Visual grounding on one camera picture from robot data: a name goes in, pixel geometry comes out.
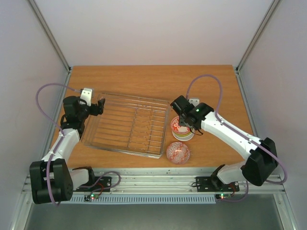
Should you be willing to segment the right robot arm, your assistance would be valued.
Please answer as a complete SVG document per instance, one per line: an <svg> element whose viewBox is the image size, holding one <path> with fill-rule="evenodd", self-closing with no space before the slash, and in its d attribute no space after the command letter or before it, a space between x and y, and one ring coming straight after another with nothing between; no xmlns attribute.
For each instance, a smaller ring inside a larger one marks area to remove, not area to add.
<svg viewBox="0 0 307 230"><path fill-rule="evenodd" d="M211 184L216 191L237 181L262 186L277 168L276 146L270 138L249 135L221 118L209 105L199 103L194 106L182 95L170 106L179 116L181 126L216 136L243 158L240 163L222 164L211 174Z"/></svg>

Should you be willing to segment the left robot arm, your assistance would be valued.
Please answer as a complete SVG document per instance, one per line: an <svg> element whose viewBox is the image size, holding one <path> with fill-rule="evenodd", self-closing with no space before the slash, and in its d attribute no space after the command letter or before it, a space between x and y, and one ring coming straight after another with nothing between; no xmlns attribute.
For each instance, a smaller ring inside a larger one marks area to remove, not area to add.
<svg viewBox="0 0 307 230"><path fill-rule="evenodd" d="M32 198L35 204L69 201L73 191L82 187L91 191L96 187L97 179L90 166L70 171L67 161L80 141L85 130L85 121L89 116L103 113L105 99L94 103L77 96L63 99L64 115L60 120L59 135L48 154L29 167Z"/></svg>

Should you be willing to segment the red floral pattern bowl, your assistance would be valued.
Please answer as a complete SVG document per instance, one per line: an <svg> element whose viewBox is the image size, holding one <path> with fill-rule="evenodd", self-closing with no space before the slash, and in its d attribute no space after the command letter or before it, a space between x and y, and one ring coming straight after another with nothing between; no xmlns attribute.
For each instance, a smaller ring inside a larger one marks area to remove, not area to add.
<svg viewBox="0 0 307 230"><path fill-rule="evenodd" d="M186 126L181 126L179 124L179 116L176 116L172 119L171 123L171 130L178 135L187 135L190 133L190 129Z"/></svg>

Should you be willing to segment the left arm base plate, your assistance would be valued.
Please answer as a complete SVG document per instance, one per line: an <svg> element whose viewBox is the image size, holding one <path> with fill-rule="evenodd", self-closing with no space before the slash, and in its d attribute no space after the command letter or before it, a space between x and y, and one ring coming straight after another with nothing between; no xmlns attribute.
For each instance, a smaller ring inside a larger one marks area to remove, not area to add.
<svg viewBox="0 0 307 230"><path fill-rule="evenodd" d="M91 188L85 188L85 187L79 187L75 192L91 192L93 190L98 189L98 191L101 191L102 187L104 188L104 191L109 192L110 191L110 186L112 185L112 177L111 176L104 176L102 177L99 182L91 187Z"/></svg>

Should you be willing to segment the chrome wire dish rack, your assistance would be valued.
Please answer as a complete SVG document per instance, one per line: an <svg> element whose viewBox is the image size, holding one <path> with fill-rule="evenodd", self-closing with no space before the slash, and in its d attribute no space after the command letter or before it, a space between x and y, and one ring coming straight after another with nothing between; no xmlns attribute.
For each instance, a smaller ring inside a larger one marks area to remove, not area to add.
<svg viewBox="0 0 307 230"><path fill-rule="evenodd" d="M169 102L100 93L101 115L86 120L81 142L91 148L158 159L164 153Z"/></svg>

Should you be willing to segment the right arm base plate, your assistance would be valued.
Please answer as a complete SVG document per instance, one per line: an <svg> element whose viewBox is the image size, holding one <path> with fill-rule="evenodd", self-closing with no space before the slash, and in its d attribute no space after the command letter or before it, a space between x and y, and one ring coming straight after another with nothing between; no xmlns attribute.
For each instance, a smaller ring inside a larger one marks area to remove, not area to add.
<svg viewBox="0 0 307 230"><path fill-rule="evenodd" d="M198 192L239 192L240 188L238 182L232 182L230 184L224 184L221 188L216 189L212 184L209 176L197 176L195 177L195 183Z"/></svg>

